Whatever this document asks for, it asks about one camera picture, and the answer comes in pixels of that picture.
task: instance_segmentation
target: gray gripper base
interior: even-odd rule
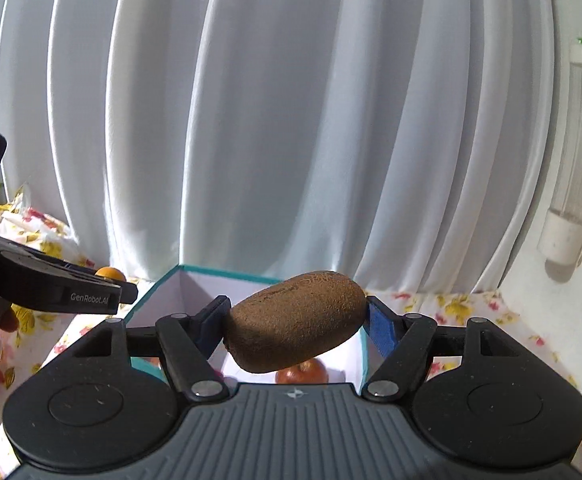
[[[350,384],[242,384],[222,404],[190,410],[160,450],[132,465],[72,476],[18,468],[9,480],[582,480],[558,464],[492,473],[453,463],[423,443],[395,406]]]

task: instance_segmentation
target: star symbol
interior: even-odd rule
[[[306,394],[302,391],[302,390],[298,390],[297,388],[294,388],[293,390],[288,391],[287,393],[285,393],[285,395],[287,397],[290,397],[291,399],[299,399],[302,396],[305,396]]]

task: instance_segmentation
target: curtain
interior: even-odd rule
[[[553,55],[550,0],[0,0],[2,177],[142,278],[494,288]]]

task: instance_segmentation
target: kiwi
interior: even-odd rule
[[[329,270],[309,272],[235,305],[225,318],[225,346],[242,369],[273,372],[344,343],[366,313],[356,282]]]

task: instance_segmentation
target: wall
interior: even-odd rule
[[[545,158],[546,180],[538,189],[537,209],[502,283],[502,293],[507,304],[560,354],[582,390],[582,264],[567,282],[559,283],[549,277],[551,270],[545,269],[545,259],[536,248],[560,162],[568,96],[568,47],[582,36],[582,0],[554,0],[554,13],[559,74],[553,131]]]

